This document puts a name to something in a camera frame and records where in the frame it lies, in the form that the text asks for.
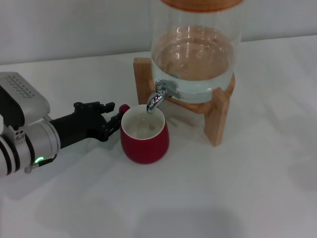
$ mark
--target red mug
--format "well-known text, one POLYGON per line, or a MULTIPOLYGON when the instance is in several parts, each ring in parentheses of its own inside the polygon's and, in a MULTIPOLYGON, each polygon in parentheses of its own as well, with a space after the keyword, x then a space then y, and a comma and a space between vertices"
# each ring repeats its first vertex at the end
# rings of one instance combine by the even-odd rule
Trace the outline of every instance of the red mug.
POLYGON ((151 115, 155 119, 157 133, 149 138, 142 137, 140 139, 138 136, 128 132, 131 127, 131 120, 138 115, 146 113, 146 111, 146 105, 138 105, 133 108, 127 105, 120 107, 120 112, 124 113, 121 121, 122 148, 127 157, 139 164, 151 164, 160 160, 169 147, 167 123, 160 109, 156 109, 151 115))

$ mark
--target white tabletop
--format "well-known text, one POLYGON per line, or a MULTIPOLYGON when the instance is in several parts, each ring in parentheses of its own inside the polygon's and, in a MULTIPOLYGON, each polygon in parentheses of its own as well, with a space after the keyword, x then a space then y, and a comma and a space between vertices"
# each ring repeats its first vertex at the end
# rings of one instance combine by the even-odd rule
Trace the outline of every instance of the white tabletop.
MULTIPOLYGON (((51 104, 137 104, 135 53, 0 66, 51 104)), ((170 149, 142 166, 119 134, 0 181, 0 238, 317 237, 317 36, 243 43, 223 144, 165 102, 170 149)))

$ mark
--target white wall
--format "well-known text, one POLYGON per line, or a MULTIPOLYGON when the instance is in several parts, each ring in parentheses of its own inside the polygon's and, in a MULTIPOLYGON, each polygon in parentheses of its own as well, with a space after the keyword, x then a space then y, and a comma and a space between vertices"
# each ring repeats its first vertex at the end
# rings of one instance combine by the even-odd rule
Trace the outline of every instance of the white wall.
MULTIPOLYGON (((243 40, 317 34, 317 0, 248 0, 243 40)), ((0 64, 150 49, 149 0, 1 0, 0 64)))

